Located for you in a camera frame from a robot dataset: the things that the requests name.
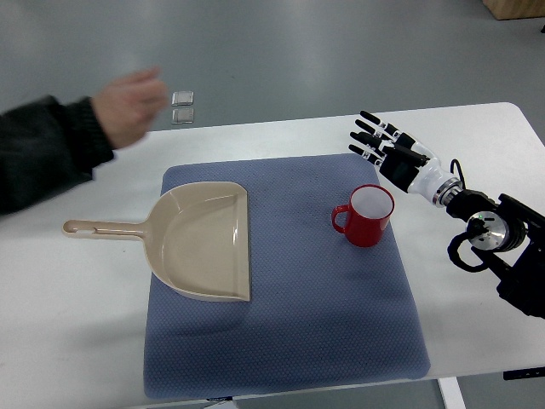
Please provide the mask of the person's bare hand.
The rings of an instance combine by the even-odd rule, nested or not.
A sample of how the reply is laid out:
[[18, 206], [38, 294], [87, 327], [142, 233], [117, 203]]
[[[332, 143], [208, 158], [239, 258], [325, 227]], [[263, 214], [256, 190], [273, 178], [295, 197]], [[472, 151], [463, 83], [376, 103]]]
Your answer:
[[112, 80], [90, 99], [96, 119], [113, 149], [129, 147], [149, 131], [168, 105], [160, 69], [148, 68]]

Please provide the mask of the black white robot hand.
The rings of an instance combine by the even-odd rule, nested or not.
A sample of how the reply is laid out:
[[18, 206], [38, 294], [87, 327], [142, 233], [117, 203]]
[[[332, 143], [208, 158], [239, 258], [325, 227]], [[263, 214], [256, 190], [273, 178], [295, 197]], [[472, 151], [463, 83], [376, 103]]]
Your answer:
[[348, 148], [401, 191], [445, 207], [464, 188], [462, 177], [444, 170], [435, 153], [412, 135], [366, 111], [355, 124], [359, 131], [350, 136], [357, 143]]

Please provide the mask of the dark sleeved forearm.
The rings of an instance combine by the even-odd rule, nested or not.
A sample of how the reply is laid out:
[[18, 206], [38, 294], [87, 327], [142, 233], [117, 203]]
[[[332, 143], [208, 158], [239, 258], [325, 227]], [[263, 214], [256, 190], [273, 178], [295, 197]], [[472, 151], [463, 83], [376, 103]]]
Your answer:
[[91, 99], [62, 105], [53, 96], [1, 114], [1, 214], [24, 210], [91, 181], [114, 159]]

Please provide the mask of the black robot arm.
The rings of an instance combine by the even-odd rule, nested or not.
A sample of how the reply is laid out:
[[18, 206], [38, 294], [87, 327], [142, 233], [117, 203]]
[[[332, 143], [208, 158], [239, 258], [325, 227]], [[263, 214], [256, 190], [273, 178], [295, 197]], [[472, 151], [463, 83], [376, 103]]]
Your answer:
[[447, 247], [450, 260], [469, 273], [489, 269], [500, 298], [543, 318], [544, 216], [505, 193], [496, 203], [461, 183], [445, 200], [446, 212], [466, 223]]

